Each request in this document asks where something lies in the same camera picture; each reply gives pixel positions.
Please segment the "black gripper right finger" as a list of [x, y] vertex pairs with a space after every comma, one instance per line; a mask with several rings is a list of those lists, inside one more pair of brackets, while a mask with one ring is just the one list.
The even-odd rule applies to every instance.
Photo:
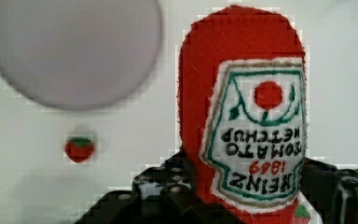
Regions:
[[324, 224], [358, 224], [358, 169], [306, 158], [300, 191]]

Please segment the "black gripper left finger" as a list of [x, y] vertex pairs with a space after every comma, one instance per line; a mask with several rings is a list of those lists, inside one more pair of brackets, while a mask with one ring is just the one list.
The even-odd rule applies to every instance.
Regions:
[[181, 150], [134, 177], [130, 190], [106, 193], [75, 224], [244, 224], [196, 194], [195, 169]]

